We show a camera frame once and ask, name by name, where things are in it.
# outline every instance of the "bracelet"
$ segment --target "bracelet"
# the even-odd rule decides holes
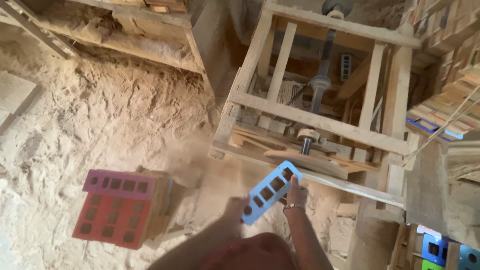
[[[283,207],[283,212],[285,212],[285,209],[288,209],[288,208],[300,208],[300,209],[303,209],[303,211],[305,211],[305,206],[303,206],[302,204],[299,204],[299,203],[290,203],[290,204],[287,204]]]

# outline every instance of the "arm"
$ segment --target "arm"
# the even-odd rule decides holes
[[[154,262],[148,270],[190,270],[228,240],[240,236],[241,215],[250,198],[231,198],[223,216],[196,236],[183,242]]]
[[[287,194],[287,204],[300,203],[305,205],[308,190],[299,186],[298,177],[291,178],[292,189]],[[310,220],[303,209],[293,207],[285,209],[285,216],[292,234],[293,245],[301,270],[322,269],[333,270],[325,252],[318,242]]]

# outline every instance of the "person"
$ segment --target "person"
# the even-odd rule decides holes
[[[313,231],[305,203],[308,190],[290,179],[284,214],[296,253],[274,233],[241,239],[248,196],[230,198],[223,215],[202,232],[167,252],[148,270],[333,270]]]

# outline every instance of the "hand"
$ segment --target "hand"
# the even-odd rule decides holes
[[[290,183],[292,184],[292,188],[287,193],[287,204],[299,203],[305,206],[308,198],[308,189],[299,185],[299,178],[296,174],[292,175]]]
[[[222,218],[227,222],[231,222],[232,225],[241,224],[241,216],[244,208],[250,202],[250,195],[244,197],[231,197],[228,199],[227,206],[223,213]]]

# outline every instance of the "round hole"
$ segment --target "round hole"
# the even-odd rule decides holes
[[[478,259],[477,259],[477,256],[475,256],[474,254],[470,253],[468,255],[468,260],[472,263],[477,263]]]
[[[245,206],[245,208],[243,209],[243,213],[245,213],[245,215],[250,215],[252,213],[252,208],[250,206]]]

